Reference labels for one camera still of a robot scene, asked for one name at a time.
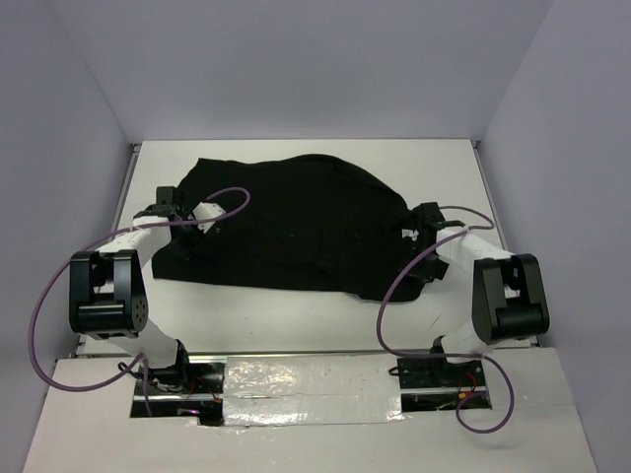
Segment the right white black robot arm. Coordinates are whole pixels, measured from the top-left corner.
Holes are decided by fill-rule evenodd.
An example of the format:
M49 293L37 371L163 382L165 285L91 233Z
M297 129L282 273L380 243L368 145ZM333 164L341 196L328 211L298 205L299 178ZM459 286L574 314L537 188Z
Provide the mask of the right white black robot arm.
M440 385L459 378L463 364L506 341L544 334L550 326L537 258L514 254L474 235L461 221L448 221L436 202L413 210L414 251L436 248L409 275L422 285L443 279L455 266L471 277L470 316L457 330L439 336L430 349L428 370Z

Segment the black long sleeve shirt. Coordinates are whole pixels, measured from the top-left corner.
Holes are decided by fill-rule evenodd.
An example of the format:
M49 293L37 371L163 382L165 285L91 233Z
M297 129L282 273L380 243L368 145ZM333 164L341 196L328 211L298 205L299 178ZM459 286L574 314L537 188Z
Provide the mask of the black long sleeve shirt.
M410 245L401 230L412 211L366 170L327 155L256 164L200 159L178 186L189 205L213 192L237 208L184 260L167 249L152 259L157 279L274 290L341 292L381 301Z

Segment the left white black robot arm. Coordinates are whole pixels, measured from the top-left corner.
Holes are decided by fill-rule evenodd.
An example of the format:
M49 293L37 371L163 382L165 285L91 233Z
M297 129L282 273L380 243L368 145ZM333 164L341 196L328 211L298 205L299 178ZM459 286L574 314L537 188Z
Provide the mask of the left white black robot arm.
M213 203L191 208L181 191L159 187L156 202L134 216L129 232L72 256L71 329L131 356L145 355L151 382L170 392L186 390L193 380L188 354L150 319L142 269L163 248L188 255L212 228L211 220L224 214Z

